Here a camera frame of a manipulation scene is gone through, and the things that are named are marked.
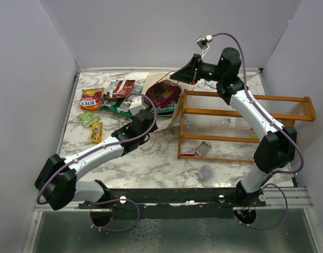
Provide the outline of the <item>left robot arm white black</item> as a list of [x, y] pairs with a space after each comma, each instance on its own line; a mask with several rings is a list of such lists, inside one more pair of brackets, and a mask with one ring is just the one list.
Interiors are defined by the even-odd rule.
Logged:
[[49, 204], [53, 210], [60, 210], [72, 201], [105, 207], [109, 202], [107, 187], [100, 181], [85, 182], [81, 178], [98, 166], [136, 150], [155, 130], [156, 114], [141, 109], [130, 123], [97, 145], [65, 158], [58, 154], [50, 156], [34, 183], [39, 191], [37, 204]]

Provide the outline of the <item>yellow orange snack packet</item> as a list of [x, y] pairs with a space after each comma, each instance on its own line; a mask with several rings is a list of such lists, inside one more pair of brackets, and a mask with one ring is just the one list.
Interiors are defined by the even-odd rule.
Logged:
[[89, 140], [95, 143], [102, 141], [102, 122], [91, 123], [91, 132], [89, 134]]

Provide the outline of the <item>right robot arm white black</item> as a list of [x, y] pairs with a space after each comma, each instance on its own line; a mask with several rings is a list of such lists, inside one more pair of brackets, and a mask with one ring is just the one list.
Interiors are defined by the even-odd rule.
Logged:
[[225, 103], [237, 110], [257, 134], [260, 144], [254, 153], [255, 165], [239, 181], [235, 190], [235, 201], [247, 206], [254, 200], [261, 187], [275, 173], [295, 157], [297, 131], [277, 122], [249, 92], [246, 82], [239, 76], [242, 64], [240, 52], [232, 47], [225, 48], [216, 65], [204, 63], [199, 54], [170, 76], [170, 79], [196, 84], [205, 79], [216, 82], [216, 90]]

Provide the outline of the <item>dark green snack bag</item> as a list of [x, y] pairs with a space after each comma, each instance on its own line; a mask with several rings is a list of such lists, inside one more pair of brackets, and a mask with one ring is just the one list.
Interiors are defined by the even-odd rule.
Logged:
[[[141, 92], [142, 89], [143, 89], [143, 85], [137, 84], [135, 81], [135, 84], [131, 92]], [[132, 96], [130, 96], [127, 100], [126, 100], [126, 96], [120, 99], [107, 99], [107, 100], [101, 99], [100, 111], [107, 109], [111, 112], [118, 113], [124, 116], [131, 116], [131, 113], [129, 111], [129, 102], [132, 100]]]

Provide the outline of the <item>light green snack packet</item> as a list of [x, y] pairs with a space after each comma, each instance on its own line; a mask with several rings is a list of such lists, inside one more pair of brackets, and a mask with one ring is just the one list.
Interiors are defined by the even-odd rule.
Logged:
[[92, 125], [92, 123], [99, 121], [100, 118], [93, 111], [85, 111], [78, 115], [78, 119], [81, 121], [84, 127], [88, 128]]

